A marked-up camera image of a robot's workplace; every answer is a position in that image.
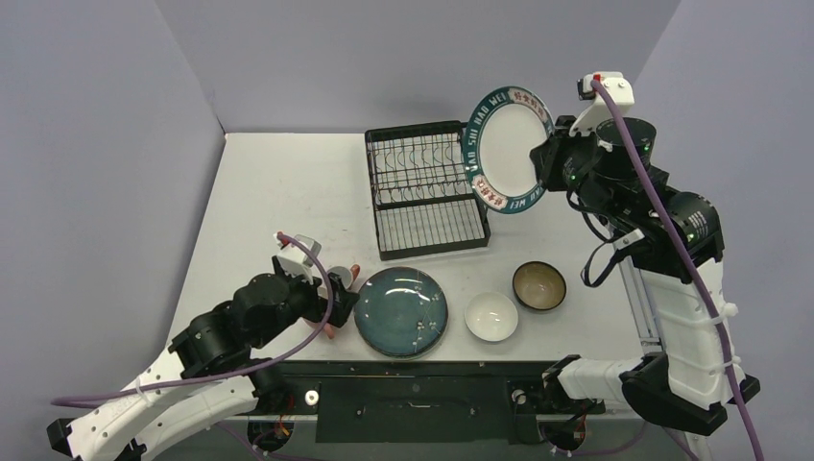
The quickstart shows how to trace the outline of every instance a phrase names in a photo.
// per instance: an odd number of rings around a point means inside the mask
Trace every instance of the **white plate with teal rim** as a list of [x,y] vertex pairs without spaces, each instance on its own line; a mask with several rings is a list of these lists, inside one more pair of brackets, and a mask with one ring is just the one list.
[[551,113],[528,89],[503,86],[489,93],[461,141],[475,195],[500,213],[529,209],[544,192],[529,153],[553,133]]

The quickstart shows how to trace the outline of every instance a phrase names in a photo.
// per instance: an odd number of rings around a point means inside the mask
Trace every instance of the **white tabletop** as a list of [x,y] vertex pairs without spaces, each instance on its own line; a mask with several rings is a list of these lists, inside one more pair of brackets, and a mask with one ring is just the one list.
[[[599,288],[579,273],[599,243],[561,193],[548,193],[517,215],[488,214],[487,248],[382,262],[371,210],[362,134],[233,133],[212,189],[169,339],[197,315],[229,300],[237,288],[272,272],[275,232],[301,233],[323,245],[320,260],[362,266],[360,280],[396,265],[426,272],[444,290],[449,325],[442,341],[421,360],[558,360],[641,355],[627,292],[618,271]],[[609,254],[596,257],[597,268]],[[511,278],[529,260],[557,267],[567,297],[549,313],[519,308],[513,336],[497,344],[474,337],[464,322],[469,300],[482,291],[513,298]],[[303,321],[286,329],[254,356],[288,351],[310,332]],[[318,337],[297,360],[387,360],[367,346],[351,318],[334,340]]]

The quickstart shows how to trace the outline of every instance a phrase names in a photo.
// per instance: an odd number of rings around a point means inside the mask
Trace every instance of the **robotic arm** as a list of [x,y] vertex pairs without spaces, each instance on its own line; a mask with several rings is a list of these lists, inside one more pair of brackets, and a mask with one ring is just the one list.
[[[607,105],[591,86],[596,81],[622,113],[634,102],[631,85],[617,72],[586,75],[578,82],[581,99],[593,100],[579,117],[561,116],[554,135],[531,152],[538,180],[550,191],[564,191],[569,205],[583,214],[587,225],[613,256],[596,280],[590,262],[583,282],[595,287],[613,267],[629,257],[641,272],[660,323],[664,352],[644,359],[589,360],[572,355],[543,377],[554,400],[625,401],[646,421],[696,434],[709,435],[727,418],[722,404],[733,397],[727,382],[721,340],[716,330],[737,313],[724,301],[724,241],[715,208],[698,194],[667,184],[669,175],[651,165],[656,128],[645,120],[625,117],[634,146],[698,269],[718,312],[711,318],[690,284],[691,276],[675,251],[658,215],[645,194]],[[610,237],[594,228],[593,215],[610,230]],[[739,358],[731,365],[744,400],[759,390],[759,382],[743,373]]]
[[[319,253],[316,241],[295,238],[313,254]],[[274,409],[286,392],[274,367],[222,381],[142,391],[153,384],[258,365],[261,360],[250,360],[251,349],[264,347],[300,317],[319,322],[327,301],[318,295],[322,281],[311,276],[305,253],[286,244],[272,263],[273,274],[253,278],[231,301],[193,319],[150,367],[125,386],[135,390],[133,395],[109,400],[75,420],[50,424],[52,448],[75,461],[150,460],[224,418]],[[358,295],[345,289],[339,275],[329,278],[334,304],[328,322],[341,327]]]

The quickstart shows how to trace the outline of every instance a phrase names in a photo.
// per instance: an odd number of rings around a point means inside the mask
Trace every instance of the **wall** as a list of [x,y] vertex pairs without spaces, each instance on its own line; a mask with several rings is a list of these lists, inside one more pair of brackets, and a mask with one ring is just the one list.
[[575,112],[575,81],[605,69],[634,80],[679,4],[156,2],[227,132],[355,133],[466,120],[503,85]]
[[[722,215],[736,352],[762,392],[749,407],[766,459],[810,459],[814,419],[814,3],[683,0],[636,81],[659,129],[653,162]],[[737,415],[716,459],[750,459]]]
[[166,338],[223,132],[153,2],[0,2],[0,446]]

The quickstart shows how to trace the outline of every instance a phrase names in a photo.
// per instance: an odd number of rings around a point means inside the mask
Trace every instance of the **black wire dish rack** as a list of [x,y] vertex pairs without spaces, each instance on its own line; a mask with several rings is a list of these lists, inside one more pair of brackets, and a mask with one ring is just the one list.
[[382,260],[485,247],[486,207],[467,181],[457,120],[365,133]]

